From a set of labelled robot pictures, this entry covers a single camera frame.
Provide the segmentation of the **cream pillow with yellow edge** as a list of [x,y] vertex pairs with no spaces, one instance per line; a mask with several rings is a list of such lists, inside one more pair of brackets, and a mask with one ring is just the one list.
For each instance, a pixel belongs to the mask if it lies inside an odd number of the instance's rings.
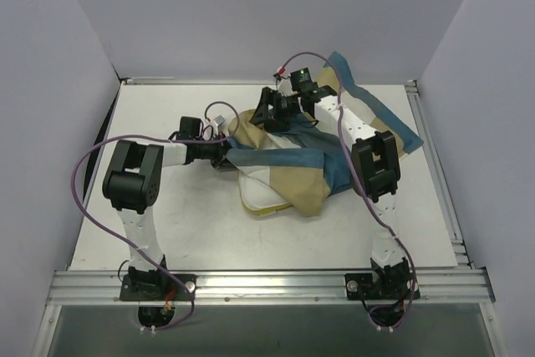
[[241,166],[238,187],[244,209],[257,217],[265,217],[292,206],[270,187],[267,166]]

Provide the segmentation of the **blue tan white checked pillowcase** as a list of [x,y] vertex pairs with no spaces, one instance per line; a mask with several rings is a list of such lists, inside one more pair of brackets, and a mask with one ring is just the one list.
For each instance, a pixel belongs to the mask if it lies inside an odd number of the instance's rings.
[[[331,53],[315,79],[333,89],[342,87],[342,100],[351,111],[377,131],[391,131],[399,158],[422,147],[422,139],[403,120],[354,82],[342,54]],[[292,123],[284,132],[269,133],[249,123],[252,114],[252,110],[244,110],[227,125],[234,134],[227,159],[237,173],[241,166],[267,166],[270,187],[303,217],[319,215],[329,196],[351,189],[349,167],[333,131],[313,125],[303,115],[303,123]]]

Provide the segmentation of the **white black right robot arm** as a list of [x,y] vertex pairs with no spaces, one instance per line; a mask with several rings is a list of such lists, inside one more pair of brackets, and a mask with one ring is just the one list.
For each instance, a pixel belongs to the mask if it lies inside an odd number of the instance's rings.
[[287,129],[293,117],[308,114],[337,132],[354,190],[372,216],[370,286],[376,295],[388,298],[410,278],[410,259],[400,243],[395,211],[400,180],[395,136],[365,123],[342,101],[342,87],[318,85],[307,68],[292,72],[289,80],[289,94],[262,88],[250,122],[275,131]]

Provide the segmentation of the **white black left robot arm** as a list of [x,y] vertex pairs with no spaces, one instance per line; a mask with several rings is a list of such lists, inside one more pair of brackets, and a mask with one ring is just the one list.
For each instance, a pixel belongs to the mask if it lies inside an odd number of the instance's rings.
[[179,130],[156,144],[119,140],[104,176],[103,195],[117,211],[130,250],[128,279],[147,298],[166,295],[170,278],[164,273],[166,257],[157,240],[153,206],[161,188],[162,171],[207,160],[220,166],[230,149],[225,119],[182,117]]

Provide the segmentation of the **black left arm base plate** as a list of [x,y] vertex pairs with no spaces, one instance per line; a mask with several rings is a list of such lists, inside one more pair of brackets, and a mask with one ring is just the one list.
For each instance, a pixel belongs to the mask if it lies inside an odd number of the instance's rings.
[[194,298],[196,275],[190,273],[175,274],[175,278],[188,286],[188,292],[176,281],[161,271],[142,272],[130,270],[122,279],[120,301],[191,301]]

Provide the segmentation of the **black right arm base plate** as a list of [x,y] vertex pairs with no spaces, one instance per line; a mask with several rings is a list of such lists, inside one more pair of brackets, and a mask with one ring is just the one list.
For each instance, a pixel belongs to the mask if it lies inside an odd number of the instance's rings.
[[408,300],[412,275],[408,273],[346,273],[345,292],[348,300],[398,301]]

